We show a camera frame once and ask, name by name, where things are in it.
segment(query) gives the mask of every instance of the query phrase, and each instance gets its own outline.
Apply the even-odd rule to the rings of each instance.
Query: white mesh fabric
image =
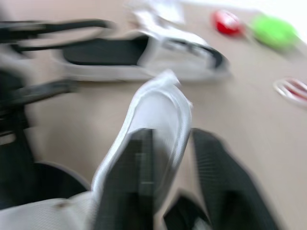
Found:
[[[92,224],[92,192],[0,211],[1,230],[86,230]]]
[[[98,167],[92,183],[94,198],[99,199],[109,169],[122,153],[129,133],[140,128],[153,128],[154,144],[158,149],[159,187],[156,208],[162,204],[175,172],[181,162],[191,125],[190,102],[175,86],[171,71],[145,83],[135,93],[124,124],[105,159]]]

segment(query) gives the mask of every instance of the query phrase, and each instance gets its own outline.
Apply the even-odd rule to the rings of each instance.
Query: toy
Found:
[[[244,31],[239,18],[225,10],[219,10],[213,14],[213,24],[220,33],[225,35],[242,35]]]
[[[275,90],[287,100],[307,107],[307,85],[300,80],[287,78],[273,84]]]
[[[291,47],[297,40],[295,28],[275,17],[257,17],[251,25],[251,30],[258,41],[274,49]]]

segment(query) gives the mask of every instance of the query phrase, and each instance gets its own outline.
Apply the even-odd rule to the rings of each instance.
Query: shoe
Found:
[[[70,199],[49,199],[3,209],[0,211],[0,229],[84,230],[92,229],[97,223],[108,224],[110,218],[114,219],[113,212],[108,213],[109,206],[99,207],[99,203],[108,200],[104,196],[110,194],[110,191],[121,192],[118,190],[120,178],[112,175],[117,175],[116,170],[118,172],[118,166],[122,163],[120,159],[127,157],[125,150],[131,139],[144,129],[153,130],[152,143],[156,153],[154,166],[159,167],[149,171],[157,172],[154,176],[153,212],[157,211],[164,202],[180,165],[191,127],[191,103],[177,88],[177,84],[175,75],[167,71],[145,83],[135,93],[122,128],[95,173],[91,191]],[[148,192],[150,189],[147,187],[143,191]],[[98,212],[111,216],[102,216],[99,219]]]

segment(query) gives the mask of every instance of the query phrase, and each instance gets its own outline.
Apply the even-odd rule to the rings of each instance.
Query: red and white object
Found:
[[[300,80],[287,78],[274,83],[275,90],[284,98],[307,107],[307,85]]]
[[[213,14],[215,28],[226,35],[241,35],[244,30],[243,23],[234,14],[220,10]]]

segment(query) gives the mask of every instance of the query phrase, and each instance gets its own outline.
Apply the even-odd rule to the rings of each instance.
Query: dog toy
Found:
[[[244,30],[243,23],[234,14],[219,10],[213,14],[213,24],[222,34],[235,36],[242,35]]]
[[[290,47],[297,40],[295,28],[275,17],[257,17],[251,25],[251,30],[258,41],[274,49]]]

